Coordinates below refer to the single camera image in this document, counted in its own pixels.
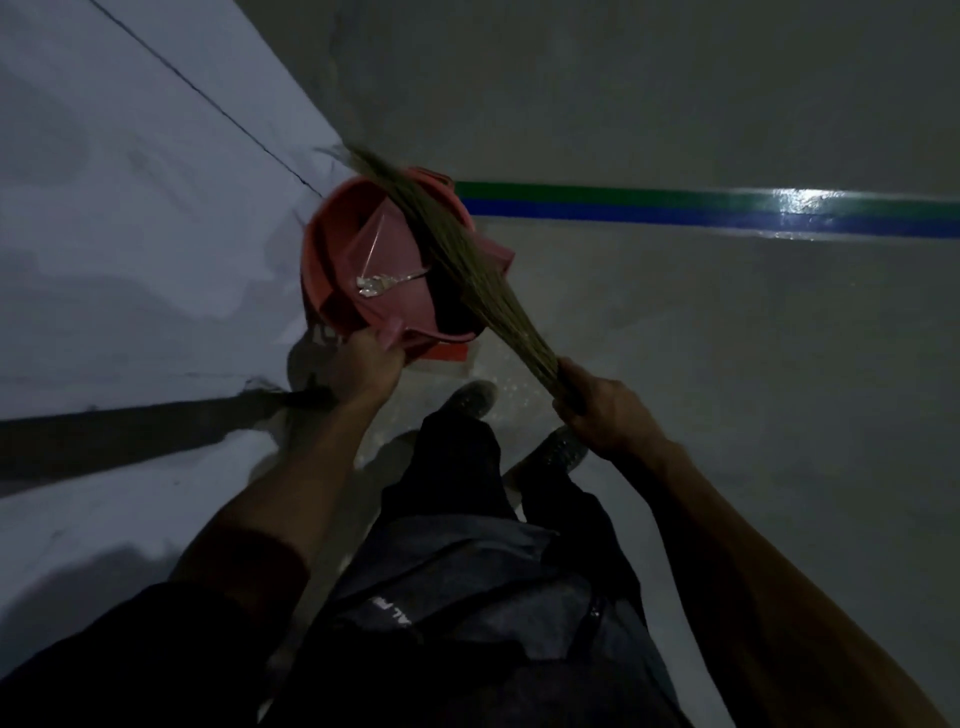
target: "person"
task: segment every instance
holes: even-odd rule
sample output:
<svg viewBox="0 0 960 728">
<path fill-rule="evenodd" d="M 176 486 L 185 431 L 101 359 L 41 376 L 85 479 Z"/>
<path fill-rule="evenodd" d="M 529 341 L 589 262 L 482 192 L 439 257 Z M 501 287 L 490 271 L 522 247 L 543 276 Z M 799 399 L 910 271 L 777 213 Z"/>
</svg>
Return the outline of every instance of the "person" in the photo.
<svg viewBox="0 0 960 728">
<path fill-rule="evenodd" d="M 6 725 L 253 725 L 360 441 L 404 363 L 369 330 L 338 351 L 319 430 L 228 503 L 168 582 L 0 684 Z M 427 417 L 410 467 L 310 627 L 268 726 L 689 725 L 587 448 L 649 503 L 686 617 L 739 726 L 944 726 L 900 667 L 765 541 L 622 383 L 562 359 L 584 409 L 510 473 L 472 382 Z"/>
</svg>

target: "black pants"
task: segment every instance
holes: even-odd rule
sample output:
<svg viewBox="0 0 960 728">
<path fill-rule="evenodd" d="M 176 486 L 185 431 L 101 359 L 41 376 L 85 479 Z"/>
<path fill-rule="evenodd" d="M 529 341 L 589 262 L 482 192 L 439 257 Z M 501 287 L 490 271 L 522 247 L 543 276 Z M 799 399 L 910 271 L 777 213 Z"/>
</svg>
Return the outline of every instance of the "black pants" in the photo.
<svg viewBox="0 0 960 728">
<path fill-rule="evenodd" d="M 639 580 L 596 496 L 584 493 L 562 469 L 544 465 L 525 467 L 517 485 L 527 522 L 560 534 L 544 559 L 581 573 L 610 599 L 627 599 L 645 623 Z M 410 467 L 384 490 L 379 522 L 444 513 L 516 520 L 490 426 L 441 410 L 423 421 Z"/>
</svg>

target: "green stripe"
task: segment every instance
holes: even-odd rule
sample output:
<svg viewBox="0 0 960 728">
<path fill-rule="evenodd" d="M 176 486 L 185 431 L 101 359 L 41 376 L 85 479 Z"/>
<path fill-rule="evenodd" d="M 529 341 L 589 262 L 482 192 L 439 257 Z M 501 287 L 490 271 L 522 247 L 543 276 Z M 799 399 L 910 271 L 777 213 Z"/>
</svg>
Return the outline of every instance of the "green stripe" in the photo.
<svg viewBox="0 0 960 728">
<path fill-rule="evenodd" d="M 749 192 L 690 192 L 667 189 L 618 189 L 556 184 L 457 182 L 457 195 L 471 200 L 520 200 L 632 207 L 709 209 L 727 212 L 784 212 L 810 215 L 861 215 L 921 220 L 960 220 L 960 203 L 917 200 L 818 189 L 770 189 Z"/>
</svg>

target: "blue stripe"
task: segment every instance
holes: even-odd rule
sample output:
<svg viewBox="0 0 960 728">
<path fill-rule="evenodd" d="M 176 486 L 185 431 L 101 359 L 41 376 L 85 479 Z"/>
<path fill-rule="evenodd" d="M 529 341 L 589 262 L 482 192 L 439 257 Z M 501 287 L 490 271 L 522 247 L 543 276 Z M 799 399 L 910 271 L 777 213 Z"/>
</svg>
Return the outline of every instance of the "blue stripe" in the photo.
<svg viewBox="0 0 960 728">
<path fill-rule="evenodd" d="M 540 220 L 593 220 L 608 223 L 687 225 L 700 228 L 776 232 L 826 232 L 896 237 L 960 238 L 960 220 L 916 220 L 856 215 L 803 215 L 784 212 L 728 212 L 674 207 L 632 207 L 524 200 L 462 201 L 471 215 Z"/>
</svg>

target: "straw broom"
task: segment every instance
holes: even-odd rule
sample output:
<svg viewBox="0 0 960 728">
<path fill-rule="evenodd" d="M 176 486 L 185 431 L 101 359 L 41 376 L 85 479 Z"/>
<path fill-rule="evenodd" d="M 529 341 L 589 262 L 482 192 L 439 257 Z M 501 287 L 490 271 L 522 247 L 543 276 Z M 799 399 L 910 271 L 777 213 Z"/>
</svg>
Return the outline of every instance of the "straw broom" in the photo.
<svg viewBox="0 0 960 728">
<path fill-rule="evenodd" d="M 580 393 L 561 376 L 557 355 L 530 321 L 506 278 L 493 268 L 460 222 L 419 184 L 368 149 L 347 145 L 349 165 L 382 187 L 407 219 L 418 244 L 440 263 L 464 305 L 503 339 L 546 390 L 574 410 Z"/>
</svg>

